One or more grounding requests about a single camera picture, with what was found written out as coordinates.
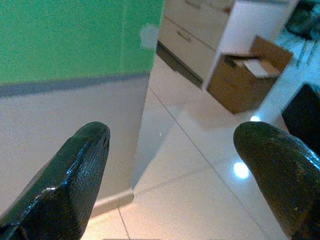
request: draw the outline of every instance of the white cabinet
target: white cabinet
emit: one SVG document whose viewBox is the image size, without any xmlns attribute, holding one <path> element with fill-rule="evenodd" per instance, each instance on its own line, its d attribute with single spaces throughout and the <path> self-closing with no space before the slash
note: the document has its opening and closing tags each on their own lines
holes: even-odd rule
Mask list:
<svg viewBox="0 0 320 240">
<path fill-rule="evenodd" d="M 166 0 L 159 41 L 199 77 L 208 77 L 233 0 Z"/>
</svg>

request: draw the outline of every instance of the cardboard box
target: cardboard box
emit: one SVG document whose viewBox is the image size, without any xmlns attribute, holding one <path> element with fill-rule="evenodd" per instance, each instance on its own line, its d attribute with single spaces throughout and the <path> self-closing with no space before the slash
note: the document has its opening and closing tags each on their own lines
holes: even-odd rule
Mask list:
<svg viewBox="0 0 320 240">
<path fill-rule="evenodd" d="M 234 114 L 258 108 L 292 56 L 257 36 L 250 53 L 220 56 L 208 92 Z"/>
</svg>

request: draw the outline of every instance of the white tile floor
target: white tile floor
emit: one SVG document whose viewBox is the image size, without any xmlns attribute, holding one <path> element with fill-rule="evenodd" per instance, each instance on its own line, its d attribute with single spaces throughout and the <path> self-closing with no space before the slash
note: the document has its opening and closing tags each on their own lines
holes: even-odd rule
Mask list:
<svg viewBox="0 0 320 240">
<path fill-rule="evenodd" d="M 133 203 L 89 221 L 83 240 L 287 240 L 253 176 L 237 177 L 237 125 L 253 115 L 286 129 L 281 109 L 304 81 L 320 84 L 320 51 L 295 63 L 257 111 L 233 115 L 159 57 L 150 77 Z"/>
</svg>

